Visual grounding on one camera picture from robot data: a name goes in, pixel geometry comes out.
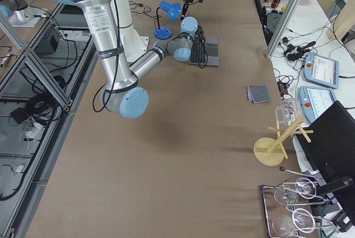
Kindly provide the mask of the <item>third robot base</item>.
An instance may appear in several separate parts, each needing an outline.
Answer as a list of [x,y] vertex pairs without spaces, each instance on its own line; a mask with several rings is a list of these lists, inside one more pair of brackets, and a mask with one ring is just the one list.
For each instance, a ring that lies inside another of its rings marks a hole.
[[42,12],[31,8],[26,0],[1,0],[1,12],[13,27],[34,28]]

